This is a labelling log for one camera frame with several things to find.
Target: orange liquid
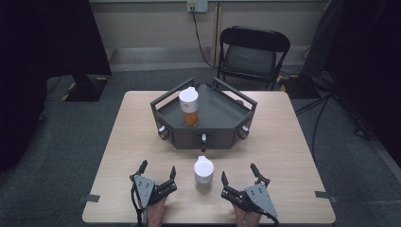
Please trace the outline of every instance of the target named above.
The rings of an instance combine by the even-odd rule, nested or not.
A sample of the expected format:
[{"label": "orange liquid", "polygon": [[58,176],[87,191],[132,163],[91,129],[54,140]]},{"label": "orange liquid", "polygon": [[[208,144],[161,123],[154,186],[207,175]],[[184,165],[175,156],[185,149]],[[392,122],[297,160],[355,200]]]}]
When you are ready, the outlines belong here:
[{"label": "orange liquid", "polygon": [[183,123],[186,126],[197,126],[199,121],[198,111],[193,113],[183,113]]}]

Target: robotic hand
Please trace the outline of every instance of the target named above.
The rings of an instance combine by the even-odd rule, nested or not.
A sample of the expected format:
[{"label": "robotic hand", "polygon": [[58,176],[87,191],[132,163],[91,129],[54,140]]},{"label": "robotic hand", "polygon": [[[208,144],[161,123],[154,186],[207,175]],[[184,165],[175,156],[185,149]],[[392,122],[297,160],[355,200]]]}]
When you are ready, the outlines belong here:
[{"label": "robotic hand", "polygon": [[278,226],[277,212],[274,209],[267,189],[270,180],[259,173],[255,164],[251,164],[251,170],[257,181],[254,185],[246,187],[244,191],[237,191],[229,186],[227,177],[223,171],[221,181],[224,187],[221,197],[248,213],[255,212],[271,218],[274,221],[274,225]]},{"label": "robotic hand", "polygon": [[[177,185],[174,182],[174,178],[176,176],[175,166],[173,166],[171,169],[169,177],[170,179],[165,183],[156,185],[153,180],[141,176],[141,174],[145,172],[147,165],[148,161],[145,160],[139,167],[139,170],[133,175],[130,175],[130,179],[132,181],[131,200],[136,210],[139,227],[144,226],[142,223],[142,213],[149,205],[155,204],[162,198],[177,190]],[[138,205],[135,203],[134,193],[139,202],[141,202],[143,207],[142,209],[138,208]]]}]

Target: black chair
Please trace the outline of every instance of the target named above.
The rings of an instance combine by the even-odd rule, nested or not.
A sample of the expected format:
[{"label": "black chair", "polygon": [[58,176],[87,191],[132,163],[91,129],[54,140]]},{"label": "black chair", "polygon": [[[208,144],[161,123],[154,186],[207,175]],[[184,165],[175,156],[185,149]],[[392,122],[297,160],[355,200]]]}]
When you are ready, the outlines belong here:
[{"label": "black chair", "polygon": [[[224,45],[228,44],[224,55]],[[290,47],[280,32],[245,26],[231,26],[220,34],[218,78],[225,76],[271,83],[271,90]],[[282,53],[276,64],[277,53]]]}]

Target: wooden table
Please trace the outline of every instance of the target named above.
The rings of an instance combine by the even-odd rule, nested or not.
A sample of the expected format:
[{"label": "wooden table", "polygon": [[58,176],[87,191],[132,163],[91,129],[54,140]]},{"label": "wooden table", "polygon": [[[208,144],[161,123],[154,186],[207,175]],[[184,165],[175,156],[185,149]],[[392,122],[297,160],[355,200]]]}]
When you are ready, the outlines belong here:
[{"label": "wooden table", "polygon": [[[144,160],[143,176],[157,184],[168,180],[172,166],[177,170],[178,190],[168,196],[164,223],[235,223],[233,206],[220,194],[220,177],[226,172],[230,186],[244,190],[255,181],[250,164],[270,179],[268,191],[280,223],[333,223],[335,215],[324,192],[303,132],[283,92],[243,92],[257,101],[249,136],[231,149],[175,149],[156,130],[149,103],[164,92],[127,92],[115,120],[109,143],[97,172],[82,218],[90,223],[136,222],[131,203],[129,178]],[[206,155],[215,165],[210,186],[199,186],[193,165]],[[272,223],[262,217],[261,223]]]}]

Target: black tray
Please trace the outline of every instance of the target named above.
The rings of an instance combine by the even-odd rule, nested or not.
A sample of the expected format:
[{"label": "black tray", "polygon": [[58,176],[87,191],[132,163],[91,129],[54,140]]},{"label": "black tray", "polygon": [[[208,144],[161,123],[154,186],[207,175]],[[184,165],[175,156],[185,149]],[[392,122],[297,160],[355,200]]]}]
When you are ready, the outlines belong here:
[{"label": "black tray", "polygon": [[[194,85],[189,79],[150,103],[160,137],[170,140],[175,148],[231,148],[238,139],[248,136],[253,114],[257,103],[238,90],[214,78],[214,84]],[[220,91],[218,87],[227,88],[246,102],[251,103],[249,109]],[[195,127],[185,126],[180,100],[175,97],[163,107],[156,109],[160,103],[176,92],[189,86],[195,86],[199,94],[199,124]]]}]

